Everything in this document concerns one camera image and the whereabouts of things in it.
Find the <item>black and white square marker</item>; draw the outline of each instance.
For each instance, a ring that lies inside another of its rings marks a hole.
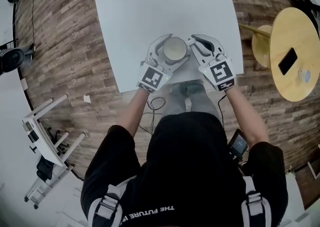
[[[162,77],[163,74],[161,72],[149,67],[146,70],[142,81],[156,89],[159,86]]]
[[[226,89],[233,87],[234,85],[235,85],[235,80],[230,79],[225,83],[219,84],[217,87],[218,87],[219,91],[223,91],[223,90],[226,90]]]
[[[210,70],[216,83],[230,79],[233,76],[228,64],[225,61],[212,66]]]
[[[149,93],[153,93],[155,90],[152,89],[151,87],[146,86],[145,84],[139,83],[138,85],[139,88],[149,92]]]

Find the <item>smartphone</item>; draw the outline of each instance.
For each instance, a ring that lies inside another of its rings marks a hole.
[[[294,65],[297,59],[298,56],[296,54],[295,49],[291,48],[290,51],[286,54],[286,56],[281,60],[281,62],[278,65],[283,75],[286,75],[286,73],[290,70],[292,65]]]

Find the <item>cup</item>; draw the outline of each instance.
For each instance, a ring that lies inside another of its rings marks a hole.
[[[300,79],[305,83],[308,83],[311,79],[311,72],[309,70],[300,69],[298,71],[298,75]]]

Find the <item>yellow round table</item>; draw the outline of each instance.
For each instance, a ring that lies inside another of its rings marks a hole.
[[[277,15],[272,27],[264,25],[255,29],[243,24],[239,26],[254,32],[254,57],[262,66],[271,69],[275,86],[285,99],[297,102],[312,92],[320,73],[320,40],[306,14],[289,7]],[[279,64],[292,48],[297,60],[283,75]],[[303,79],[299,72],[308,72],[310,77]]]

